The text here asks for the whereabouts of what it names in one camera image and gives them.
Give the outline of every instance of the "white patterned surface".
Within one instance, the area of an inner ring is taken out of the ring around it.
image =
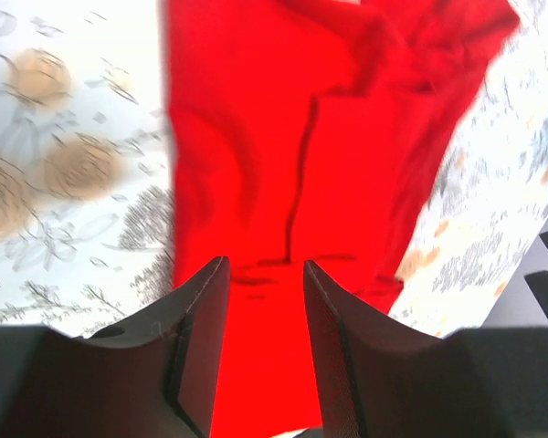
[[[548,217],[548,0],[511,3],[522,28],[457,128],[390,313],[436,336],[483,323]]]
[[[0,240],[0,324],[90,333],[167,288],[158,32],[154,2],[0,0],[0,175],[11,178],[0,179],[0,232],[22,199],[4,194],[32,192],[23,226]],[[82,172],[99,172],[99,191]]]

